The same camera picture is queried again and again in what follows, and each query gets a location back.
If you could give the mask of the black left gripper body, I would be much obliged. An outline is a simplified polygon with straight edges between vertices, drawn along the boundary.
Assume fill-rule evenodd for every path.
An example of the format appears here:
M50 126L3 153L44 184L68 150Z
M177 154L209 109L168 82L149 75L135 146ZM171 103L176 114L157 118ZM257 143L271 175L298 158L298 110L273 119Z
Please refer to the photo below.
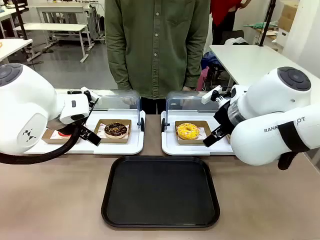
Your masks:
M48 121L48 129L58 131L64 135L73 135L77 129L78 135L83 133L84 114L76 114L67 116L67 123L64 123L61 118L61 114Z

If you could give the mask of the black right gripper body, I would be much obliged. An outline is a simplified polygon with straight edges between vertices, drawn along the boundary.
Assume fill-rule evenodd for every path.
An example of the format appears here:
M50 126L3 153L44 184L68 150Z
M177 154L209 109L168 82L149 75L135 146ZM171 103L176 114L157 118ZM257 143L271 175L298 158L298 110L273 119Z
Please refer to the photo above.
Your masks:
M219 123L219 126L213 130L214 133L232 133L238 120L235 118L230 101L228 100L214 114L214 119Z

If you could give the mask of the person's right hand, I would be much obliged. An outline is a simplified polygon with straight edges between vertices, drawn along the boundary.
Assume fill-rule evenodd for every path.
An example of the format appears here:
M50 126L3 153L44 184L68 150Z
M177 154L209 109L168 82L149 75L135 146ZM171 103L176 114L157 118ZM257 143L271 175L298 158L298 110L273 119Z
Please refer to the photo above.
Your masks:
M123 103L128 105L129 109L137 109L137 99L132 97L124 97Z

